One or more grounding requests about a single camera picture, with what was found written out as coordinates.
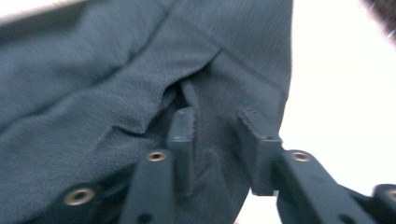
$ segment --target cloth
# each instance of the cloth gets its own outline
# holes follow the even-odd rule
[[[290,23],[290,0],[101,0],[73,25],[0,43],[0,223],[164,148],[188,105],[194,187],[177,223],[233,223],[249,189],[236,111],[279,129]]]

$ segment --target white background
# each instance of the white background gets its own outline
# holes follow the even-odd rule
[[[359,0],[295,0],[286,149],[313,154],[340,184],[396,184],[396,44]],[[240,224],[280,223],[275,198],[249,195]]]

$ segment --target black plastic part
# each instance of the black plastic part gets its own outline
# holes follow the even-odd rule
[[[192,150],[195,115],[192,107],[179,109],[172,120],[166,148],[175,155],[177,195],[192,192]]]
[[[90,199],[82,204],[67,204],[67,198],[73,192],[79,189],[89,190],[91,194]],[[87,197],[83,193],[75,194],[76,199],[78,197]],[[38,219],[35,223],[38,224],[49,224],[49,223],[62,223],[62,224],[74,224],[74,223],[93,223],[93,219],[96,215],[97,208],[99,207],[102,200],[102,193],[100,188],[94,184],[79,184],[72,188],[67,189],[61,194],[55,202],[49,207],[42,218]]]
[[[134,172],[119,224],[175,223],[174,181],[172,152],[155,150],[142,156]]]
[[[283,151],[282,140],[271,123],[256,111],[239,110],[238,119],[237,132],[242,142],[239,157],[250,174],[251,189],[255,195],[272,196],[276,190],[273,164]]]
[[[368,210],[380,223],[396,223],[396,185],[378,185]]]
[[[282,178],[302,223],[375,223],[309,153],[285,151],[282,162]]]

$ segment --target gray fabric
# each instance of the gray fabric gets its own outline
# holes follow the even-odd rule
[[[180,97],[197,130],[177,223],[232,223],[249,188],[236,110],[254,107],[279,129],[290,20],[290,0],[104,0],[73,27],[0,45],[0,223],[164,148]]]

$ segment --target garment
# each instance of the garment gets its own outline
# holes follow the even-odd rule
[[[1,43],[0,223],[164,148],[188,105],[194,187],[177,199],[177,223],[232,223],[249,189],[236,110],[279,129],[290,22],[290,0],[101,0],[73,25]]]

